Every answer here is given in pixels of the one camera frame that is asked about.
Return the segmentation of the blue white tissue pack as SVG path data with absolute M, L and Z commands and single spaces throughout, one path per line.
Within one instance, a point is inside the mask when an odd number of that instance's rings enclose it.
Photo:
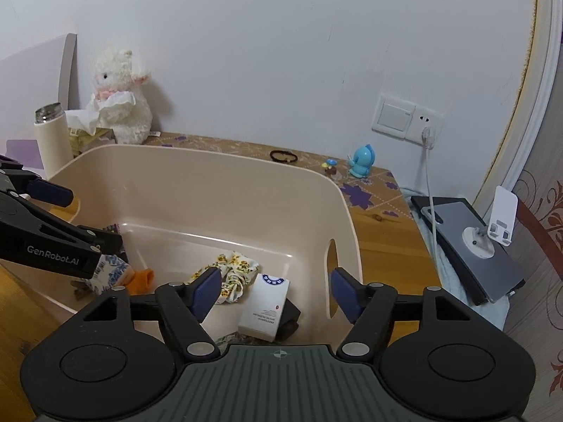
M 133 268 L 117 255 L 103 254 L 94 275 L 85 283 L 95 294 L 101 294 L 116 286 L 125 286 L 134 276 Z

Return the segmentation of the orange cloth pouch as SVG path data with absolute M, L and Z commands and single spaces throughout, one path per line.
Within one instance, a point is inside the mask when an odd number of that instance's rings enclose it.
M 151 293 L 154 285 L 154 271 L 151 269 L 134 270 L 125 287 L 131 295 Z

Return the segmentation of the floral scrunchie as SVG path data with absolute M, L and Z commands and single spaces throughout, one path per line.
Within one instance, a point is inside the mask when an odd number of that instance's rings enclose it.
M 221 275 L 221 290 L 216 301 L 217 305 L 237 303 L 261 271 L 261 266 L 257 261 L 240 252 L 231 251 L 218 255 L 211 265 L 196 271 L 187 283 L 193 283 L 197 277 L 211 268 L 219 269 Z

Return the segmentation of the dark brown cube box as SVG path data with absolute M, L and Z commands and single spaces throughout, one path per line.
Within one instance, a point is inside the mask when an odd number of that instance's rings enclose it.
M 299 328 L 301 311 L 289 300 L 285 300 L 280 323 L 275 336 L 277 342 L 287 340 Z

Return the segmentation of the white small box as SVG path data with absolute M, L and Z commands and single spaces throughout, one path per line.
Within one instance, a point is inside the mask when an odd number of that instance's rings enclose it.
M 273 342 L 278 332 L 290 281 L 266 273 L 257 275 L 248 299 L 243 303 L 238 332 Z

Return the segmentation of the metal keys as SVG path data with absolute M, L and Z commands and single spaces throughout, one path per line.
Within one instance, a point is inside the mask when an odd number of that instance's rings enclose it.
M 74 296 L 77 301 L 89 296 L 93 292 L 90 286 L 82 280 L 71 280 L 71 286 L 74 288 Z

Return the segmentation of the clear bag of dried herbs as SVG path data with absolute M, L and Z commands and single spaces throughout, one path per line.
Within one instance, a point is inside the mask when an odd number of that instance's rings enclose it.
M 216 345 L 221 352 L 225 352 L 229 346 L 244 345 L 244 346 L 268 346 L 269 342 L 255 338 L 253 336 L 241 334 L 239 332 L 229 333 L 221 336 L 216 340 Z

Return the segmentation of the cream thermos bottle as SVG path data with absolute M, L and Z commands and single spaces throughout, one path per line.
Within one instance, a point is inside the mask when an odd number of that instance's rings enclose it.
M 35 112 L 34 130 L 45 174 L 51 178 L 74 160 L 66 114 L 60 103 Z

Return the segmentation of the tissue box with tissue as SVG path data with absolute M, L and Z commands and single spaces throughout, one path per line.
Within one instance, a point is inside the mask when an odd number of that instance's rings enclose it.
M 77 157 L 90 149 L 116 143 L 114 132 L 98 126 L 99 114 L 93 110 L 66 110 L 72 154 Z

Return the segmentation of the beige plastic storage bin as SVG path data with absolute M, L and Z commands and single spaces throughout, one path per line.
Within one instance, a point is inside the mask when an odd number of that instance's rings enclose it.
M 110 145 L 83 153 L 52 179 L 78 200 L 77 225 L 117 225 L 130 264 L 154 283 L 185 282 L 235 250 L 290 281 L 301 311 L 294 344 L 335 346 L 350 325 L 333 308 L 328 254 L 362 274 L 340 189 L 323 175 L 224 153 Z

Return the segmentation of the grey laptop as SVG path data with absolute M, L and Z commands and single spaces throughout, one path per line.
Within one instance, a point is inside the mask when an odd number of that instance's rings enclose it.
M 464 198 L 414 195 L 411 202 L 475 305 L 496 302 L 525 285 L 524 273 L 504 247 L 491 240 L 482 218 Z

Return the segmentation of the lilac headboard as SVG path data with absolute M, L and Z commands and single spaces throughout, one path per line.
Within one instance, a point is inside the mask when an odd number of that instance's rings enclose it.
M 35 111 L 69 100 L 77 35 L 67 33 L 1 61 L 1 153 L 44 175 L 35 131 Z

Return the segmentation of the white phone stand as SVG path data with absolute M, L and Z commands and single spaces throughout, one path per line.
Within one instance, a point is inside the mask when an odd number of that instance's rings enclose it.
M 467 227 L 462 232 L 466 248 L 480 259 L 491 259 L 495 255 L 495 244 L 504 247 L 512 244 L 517 208 L 518 197 L 497 186 L 488 225 L 484 228 Z

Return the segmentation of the blue toy figurine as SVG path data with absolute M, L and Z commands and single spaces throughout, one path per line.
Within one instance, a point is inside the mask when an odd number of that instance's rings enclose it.
M 366 178 L 375 162 L 375 152 L 370 144 L 356 149 L 353 156 L 347 160 L 348 173 L 356 178 Z

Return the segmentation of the small mushroom figurine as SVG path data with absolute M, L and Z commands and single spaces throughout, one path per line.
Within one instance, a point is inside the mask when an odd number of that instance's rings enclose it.
M 337 166 L 338 166 L 337 160 L 332 158 L 327 158 L 322 164 L 324 174 L 329 177 L 336 175 L 338 173 Z

